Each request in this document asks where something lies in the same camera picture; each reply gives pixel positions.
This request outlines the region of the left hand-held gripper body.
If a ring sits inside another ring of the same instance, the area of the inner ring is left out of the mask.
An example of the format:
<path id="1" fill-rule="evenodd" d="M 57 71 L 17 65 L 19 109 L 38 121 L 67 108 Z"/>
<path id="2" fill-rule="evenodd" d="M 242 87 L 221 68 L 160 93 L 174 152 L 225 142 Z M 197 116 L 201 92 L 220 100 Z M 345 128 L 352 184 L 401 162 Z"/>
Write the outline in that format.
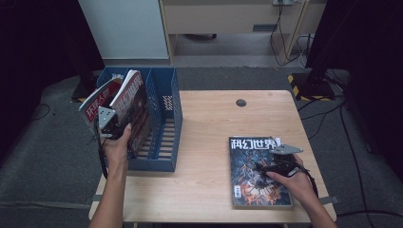
<path id="1" fill-rule="evenodd" d="M 114 109 L 100 106 L 98 108 L 98 128 L 103 138 L 118 140 L 122 137 L 125 127 L 119 121 Z"/>

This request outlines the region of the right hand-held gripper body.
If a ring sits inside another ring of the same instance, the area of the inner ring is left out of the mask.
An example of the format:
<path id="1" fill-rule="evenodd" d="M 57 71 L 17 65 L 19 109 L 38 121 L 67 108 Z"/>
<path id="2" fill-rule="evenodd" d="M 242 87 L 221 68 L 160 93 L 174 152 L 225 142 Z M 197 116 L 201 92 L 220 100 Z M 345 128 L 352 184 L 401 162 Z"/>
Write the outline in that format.
<path id="1" fill-rule="evenodd" d="M 271 151 L 273 163 L 269 166 L 269 171 L 281 174 L 286 178 L 294 176 L 298 170 L 302 169 L 294 155 L 301 152 L 301 148 L 292 145 L 284 143 L 278 145 Z"/>

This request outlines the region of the portrait cover magazine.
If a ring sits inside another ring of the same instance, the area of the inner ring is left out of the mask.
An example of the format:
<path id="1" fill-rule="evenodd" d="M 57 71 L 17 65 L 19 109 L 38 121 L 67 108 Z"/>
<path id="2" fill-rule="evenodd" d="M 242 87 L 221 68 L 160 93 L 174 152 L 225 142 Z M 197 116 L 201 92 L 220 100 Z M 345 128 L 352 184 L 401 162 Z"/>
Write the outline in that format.
<path id="1" fill-rule="evenodd" d="M 109 104 L 108 100 L 120 89 L 122 81 L 122 75 L 116 75 L 106 80 L 106 82 L 99 88 L 96 88 L 78 108 L 79 113 L 89 127 L 92 127 L 95 118 L 98 116 L 98 107 Z"/>

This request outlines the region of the red planet cover magazine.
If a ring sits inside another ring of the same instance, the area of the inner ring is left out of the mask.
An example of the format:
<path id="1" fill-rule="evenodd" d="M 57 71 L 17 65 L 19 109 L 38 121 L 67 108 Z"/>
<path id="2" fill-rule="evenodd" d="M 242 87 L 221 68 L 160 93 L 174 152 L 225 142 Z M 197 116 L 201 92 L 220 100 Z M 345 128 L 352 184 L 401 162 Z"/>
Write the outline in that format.
<path id="1" fill-rule="evenodd" d="M 116 111 L 119 120 L 131 111 L 131 136 L 128 141 L 128 157 L 136 158 L 139 151 L 151 132 L 151 119 L 148 109 L 147 93 L 142 74 L 139 70 L 130 69 L 117 95 L 109 106 Z"/>

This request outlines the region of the dark blue orange cover magazine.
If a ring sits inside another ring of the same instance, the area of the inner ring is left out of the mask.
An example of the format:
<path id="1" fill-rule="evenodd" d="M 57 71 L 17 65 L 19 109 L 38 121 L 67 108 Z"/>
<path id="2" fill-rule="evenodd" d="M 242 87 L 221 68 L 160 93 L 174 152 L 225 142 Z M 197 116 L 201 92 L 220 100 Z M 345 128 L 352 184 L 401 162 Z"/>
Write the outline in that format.
<path id="1" fill-rule="evenodd" d="M 291 208 L 290 192 L 255 170 L 255 162 L 273 163 L 271 151 L 280 145 L 273 137 L 230 137 L 232 203 L 237 209 Z"/>

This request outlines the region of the blue plastic file rack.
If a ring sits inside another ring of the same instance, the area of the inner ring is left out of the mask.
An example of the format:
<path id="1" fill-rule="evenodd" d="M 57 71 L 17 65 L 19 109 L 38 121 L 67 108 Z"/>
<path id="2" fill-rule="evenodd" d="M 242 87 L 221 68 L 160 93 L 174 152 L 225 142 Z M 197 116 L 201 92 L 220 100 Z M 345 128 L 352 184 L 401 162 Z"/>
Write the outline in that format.
<path id="1" fill-rule="evenodd" d="M 136 158 L 128 157 L 127 148 L 128 168 L 136 171 L 173 172 L 176 168 L 182 131 L 182 106 L 176 69 L 173 67 L 107 68 L 102 72 L 101 79 L 105 81 L 115 74 L 125 77 L 130 69 L 139 70 L 142 74 L 147 93 L 151 132 L 144 140 Z M 109 104 L 118 91 L 108 100 Z M 109 104 L 102 106 L 112 109 Z M 95 122 L 97 124 L 95 130 L 100 138 L 99 145 L 103 145 L 106 138 L 100 136 L 98 116 Z"/>

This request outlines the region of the person's right hand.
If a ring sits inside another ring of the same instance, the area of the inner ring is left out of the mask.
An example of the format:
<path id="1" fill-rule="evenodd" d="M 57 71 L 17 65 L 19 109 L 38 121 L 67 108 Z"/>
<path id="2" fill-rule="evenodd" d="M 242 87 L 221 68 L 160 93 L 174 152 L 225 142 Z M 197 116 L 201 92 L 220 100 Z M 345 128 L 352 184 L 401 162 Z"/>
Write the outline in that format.
<path id="1" fill-rule="evenodd" d="M 286 178 L 276 172 L 267 172 L 267 175 L 284 185 L 301 204 L 313 204 L 318 197 L 308 176 L 302 171 L 297 171 L 292 177 Z"/>

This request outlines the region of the person's left hand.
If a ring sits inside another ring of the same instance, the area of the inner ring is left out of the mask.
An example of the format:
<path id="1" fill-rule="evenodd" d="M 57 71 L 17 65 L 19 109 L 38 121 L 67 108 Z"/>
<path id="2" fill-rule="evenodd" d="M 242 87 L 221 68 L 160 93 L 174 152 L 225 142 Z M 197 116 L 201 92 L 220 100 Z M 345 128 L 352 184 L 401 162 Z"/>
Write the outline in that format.
<path id="1" fill-rule="evenodd" d="M 125 174 L 127 170 L 127 145 L 131 136 L 131 124 L 129 123 L 118 140 L 105 139 L 102 146 L 107 162 L 108 175 L 118 173 Z"/>

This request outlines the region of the black stand base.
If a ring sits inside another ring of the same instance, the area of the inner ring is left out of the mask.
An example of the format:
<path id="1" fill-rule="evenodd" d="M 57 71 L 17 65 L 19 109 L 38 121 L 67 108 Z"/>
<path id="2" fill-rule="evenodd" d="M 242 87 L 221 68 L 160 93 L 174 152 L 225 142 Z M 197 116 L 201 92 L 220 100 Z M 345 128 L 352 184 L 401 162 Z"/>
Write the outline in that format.
<path id="1" fill-rule="evenodd" d="M 72 95 L 71 101 L 74 103 L 80 103 L 85 100 L 97 87 L 97 80 L 101 75 L 102 70 L 79 70 L 79 83 L 75 87 Z"/>

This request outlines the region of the black stand with striped base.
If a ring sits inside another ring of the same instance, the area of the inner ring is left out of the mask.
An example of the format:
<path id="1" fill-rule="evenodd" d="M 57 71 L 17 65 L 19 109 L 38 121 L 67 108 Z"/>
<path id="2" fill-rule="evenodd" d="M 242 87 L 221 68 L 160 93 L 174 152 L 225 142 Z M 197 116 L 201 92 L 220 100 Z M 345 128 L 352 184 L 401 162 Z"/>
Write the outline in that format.
<path id="1" fill-rule="evenodd" d="M 331 86 L 324 80 L 329 49 L 323 49 L 308 73 L 292 73 L 287 79 L 298 101 L 331 101 L 335 98 Z"/>

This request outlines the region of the white cabinet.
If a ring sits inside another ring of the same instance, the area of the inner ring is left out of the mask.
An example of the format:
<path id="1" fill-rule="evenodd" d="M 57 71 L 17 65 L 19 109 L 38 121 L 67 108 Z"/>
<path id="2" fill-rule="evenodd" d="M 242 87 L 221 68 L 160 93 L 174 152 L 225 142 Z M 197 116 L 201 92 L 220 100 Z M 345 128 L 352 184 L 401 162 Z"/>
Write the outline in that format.
<path id="1" fill-rule="evenodd" d="M 104 60 L 167 59 L 159 0 L 78 0 Z"/>

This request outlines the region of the black curtain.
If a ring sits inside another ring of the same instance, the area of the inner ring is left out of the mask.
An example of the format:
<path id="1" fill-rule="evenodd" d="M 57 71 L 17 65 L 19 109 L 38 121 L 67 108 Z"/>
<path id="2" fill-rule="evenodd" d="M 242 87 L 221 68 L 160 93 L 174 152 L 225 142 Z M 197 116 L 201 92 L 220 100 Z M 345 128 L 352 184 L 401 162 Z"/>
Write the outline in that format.
<path id="1" fill-rule="evenodd" d="M 318 85 L 345 69 L 367 141 L 403 179 L 403 0 L 328 0 L 306 64 Z"/>
<path id="2" fill-rule="evenodd" d="M 0 161 L 47 86 L 103 67 L 78 0 L 0 0 Z"/>

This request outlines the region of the beige wooden desk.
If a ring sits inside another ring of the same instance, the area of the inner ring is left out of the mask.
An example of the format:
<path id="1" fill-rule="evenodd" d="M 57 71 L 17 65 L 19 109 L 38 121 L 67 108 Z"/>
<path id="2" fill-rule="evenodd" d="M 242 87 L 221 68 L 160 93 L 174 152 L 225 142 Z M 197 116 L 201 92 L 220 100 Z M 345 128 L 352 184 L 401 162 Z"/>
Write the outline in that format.
<path id="1" fill-rule="evenodd" d="M 283 64 L 291 60 L 297 38 L 314 34 L 328 0 L 296 0 L 273 6 L 273 0 L 159 0 L 168 54 L 179 34 L 270 32 Z"/>

